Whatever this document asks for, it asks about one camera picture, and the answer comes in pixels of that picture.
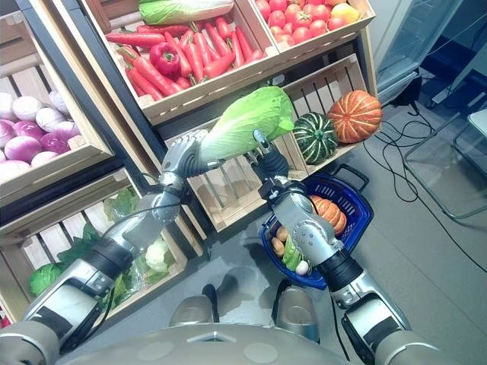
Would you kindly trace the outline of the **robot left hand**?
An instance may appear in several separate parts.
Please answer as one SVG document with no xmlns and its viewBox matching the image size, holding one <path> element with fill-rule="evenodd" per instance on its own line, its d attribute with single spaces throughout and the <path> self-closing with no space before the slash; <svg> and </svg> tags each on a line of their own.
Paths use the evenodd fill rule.
<svg viewBox="0 0 487 365">
<path fill-rule="evenodd" d="M 162 171 L 186 179 L 200 176 L 223 165 L 223 159 L 202 158 L 202 142 L 207 134 L 208 130 L 197 129 L 177 137 L 170 144 L 163 159 Z"/>
</svg>

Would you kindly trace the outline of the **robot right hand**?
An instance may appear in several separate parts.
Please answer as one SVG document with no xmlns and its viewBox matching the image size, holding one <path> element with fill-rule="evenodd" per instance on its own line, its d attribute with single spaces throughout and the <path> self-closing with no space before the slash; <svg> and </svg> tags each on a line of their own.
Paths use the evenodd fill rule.
<svg viewBox="0 0 487 365">
<path fill-rule="evenodd" d="M 278 148 L 259 129 L 253 131 L 253 138 L 257 147 L 245 153 L 244 157 L 260 180 L 264 182 L 276 176 L 287 177 L 288 161 Z"/>
</svg>

